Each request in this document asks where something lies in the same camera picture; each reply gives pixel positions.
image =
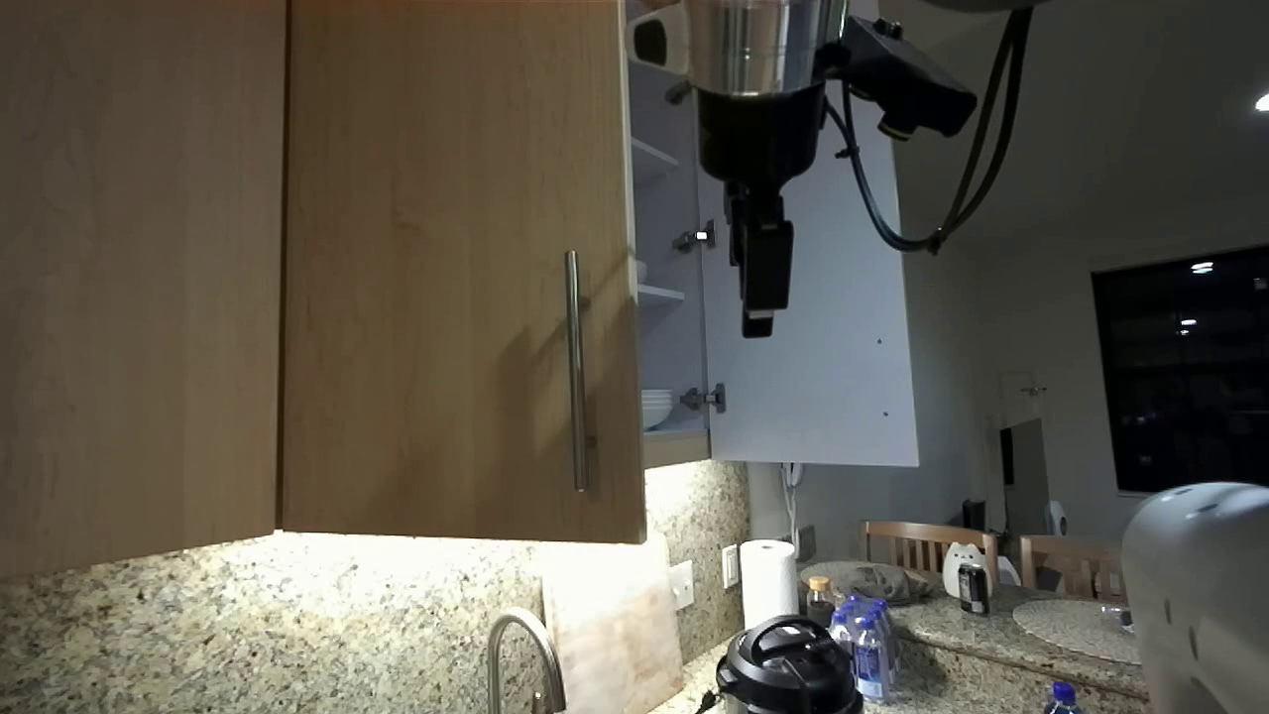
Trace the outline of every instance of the metal bar handle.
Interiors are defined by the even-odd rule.
[[[592,490],[587,473],[587,327],[581,327],[581,260],[580,249],[561,253],[568,286],[568,391],[571,391],[571,486]]]

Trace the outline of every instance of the faucet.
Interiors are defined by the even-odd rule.
[[[539,708],[547,708],[547,714],[568,708],[561,673],[560,673],[560,653],[553,653],[552,629],[543,628],[543,618],[536,618],[522,608],[502,608],[498,618],[490,618],[490,629],[489,629],[489,708],[490,714],[502,708],[502,634],[507,634],[510,622],[527,629],[527,639],[536,643],[536,650],[543,659],[543,691],[531,692],[536,714]]]

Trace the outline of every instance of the chair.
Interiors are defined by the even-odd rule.
[[[1000,543],[990,530],[906,518],[865,518],[865,558],[884,558],[905,572],[943,576],[943,556],[950,543],[982,546],[982,567],[996,587]]]
[[[1044,587],[1044,576],[1057,579],[1053,591],[1077,600],[1125,602],[1121,567],[1113,543],[1023,534],[1023,587]]]

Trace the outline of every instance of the dark window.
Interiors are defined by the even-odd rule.
[[[1269,245],[1095,272],[1125,490],[1269,482]]]

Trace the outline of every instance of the granite backsplash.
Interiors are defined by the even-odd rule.
[[[552,558],[695,558],[682,659],[741,628],[716,546],[750,530],[732,462],[646,473],[646,543],[264,534],[0,587],[0,708],[436,708],[483,700],[498,608]],[[522,700],[536,659],[502,650]]]

